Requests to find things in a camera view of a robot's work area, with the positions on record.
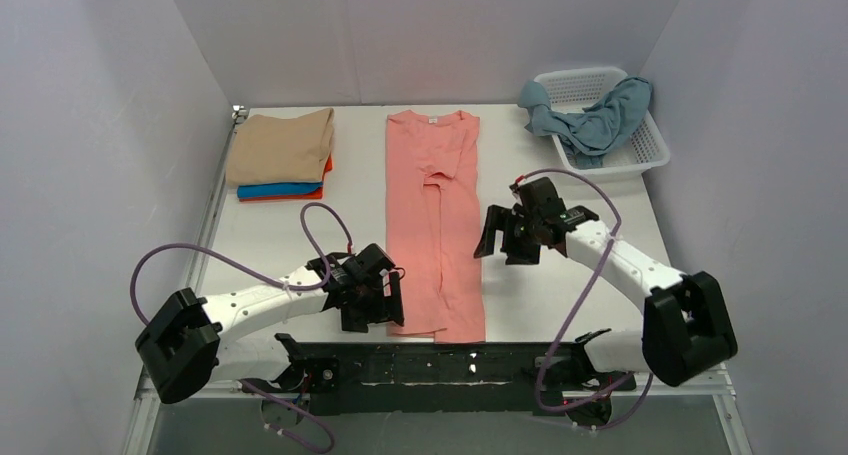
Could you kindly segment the pink t-shirt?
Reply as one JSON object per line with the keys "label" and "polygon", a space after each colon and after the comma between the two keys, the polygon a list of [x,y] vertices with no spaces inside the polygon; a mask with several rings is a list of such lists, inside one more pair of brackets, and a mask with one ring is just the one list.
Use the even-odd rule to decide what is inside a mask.
{"label": "pink t-shirt", "polygon": [[386,241],[405,270],[405,320],[395,337],[476,343],[486,336],[482,265],[478,117],[429,117],[411,110],[386,125]]}

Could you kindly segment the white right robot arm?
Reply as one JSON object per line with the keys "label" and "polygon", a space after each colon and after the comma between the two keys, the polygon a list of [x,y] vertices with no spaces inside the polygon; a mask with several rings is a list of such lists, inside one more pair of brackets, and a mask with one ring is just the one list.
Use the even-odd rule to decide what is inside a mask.
{"label": "white right robot arm", "polygon": [[572,383],[612,372],[647,373],[677,387],[735,357],[738,342],[718,280],[686,274],[618,238],[594,211],[566,206],[542,177],[510,187],[517,202],[488,207],[476,258],[501,252],[508,265],[536,265],[552,249],[604,280],[640,312],[639,330],[601,329],[554,348],[541,366],[564,370]]}

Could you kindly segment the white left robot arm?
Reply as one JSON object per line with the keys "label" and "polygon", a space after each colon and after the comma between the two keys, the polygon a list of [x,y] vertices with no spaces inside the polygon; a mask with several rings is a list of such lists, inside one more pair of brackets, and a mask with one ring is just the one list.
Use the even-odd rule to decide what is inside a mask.
{"label": "white left robot arm", "polygon": [[165,404],[190,398],[210,382],[242,379],[295,391],[310,382],[319,391],[333,382],[337,363],[310,355],[289,334],[260,331],[292,318],[340,313],[345,332],[404,322],[400,281],[405,271],[377,244],[357,254],[335,252],[290,274],[252,287],[198,296],[173,293],[135,342],[148,376]]}

